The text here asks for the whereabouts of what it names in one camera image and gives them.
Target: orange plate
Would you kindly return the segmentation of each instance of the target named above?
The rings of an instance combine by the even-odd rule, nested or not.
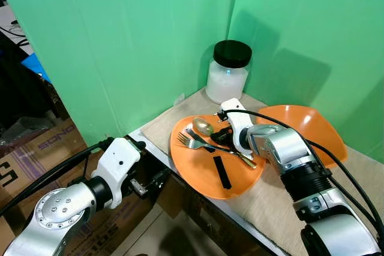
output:
[[[173,127],[170,136],[171,156],[180,175],[195,190],[214,199],[230,199],[244,193],[259,180],[264,170],[265,159],[254,156],[254,162],[256,162],[257,167],[256,169],[252,169],[239,157],[223,151],[215,150],[215,152],[210,153],[204,148],[189,149],[185,147],[177,140],[177,135],[178,132],[184,132],[185,135],[188,135],[184,130],[187,125],[192,123],[195,117],[196,116],[189,116],[181,119],[175,127]],[[198,117],[209,122],[214,127],[215,132],[229,126],[228,122],[217,122],[217,116],[200,115]],[[216,145],[210,137],[199,133],[198,135],[208,143]],[[224,189],[221,184],[214,163],[214,156],[221,156],[223,160],[228,178],[232,184],[232,188],[229,190]]]
[[[333,126],[314,108],[299,105],[265,107],[259,113],[280,120],[296,129],[306,139],[312,140],[331,151],[340,161],[347,160],[347,149]],[[257,118],[258,124],[274,124]],[[332,168],[336,163],[323,151],[313,147],[324,166]]]

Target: silver robot arm segment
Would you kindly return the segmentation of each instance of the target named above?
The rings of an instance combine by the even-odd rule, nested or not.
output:
[[[221,112],[230,109],[244,110],[236,98],[222,103]],[[268,159],[280,175],[298,218],[307,223],[301,237],[310,256],[381,255],[373,235],[339,189],[331,186],[329,172],[294,129],[250,127],[250,117],[244,113],[230,112],[227,117],[234,137],[239,137],[235,147]]]
[[[92,178],[44,195],[32,219],[5,256],[61,256],[68,239],[98,210],[121,203],[121,185],[140,159],[134,144],[116,138],[101,156]]]

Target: orange bowl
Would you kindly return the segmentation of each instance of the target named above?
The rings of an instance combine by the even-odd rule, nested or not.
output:
[[[331,151],[340,161],[347,160],[347,149],[333,126],[314,108],[299,105],[277,105],[265,107],[259,113],[275,118],[296,129],[306,139]],[[258,117],[258,124],[274,124]],[[324,166],[332,168],[336,163],[326,153],[313,147]]]

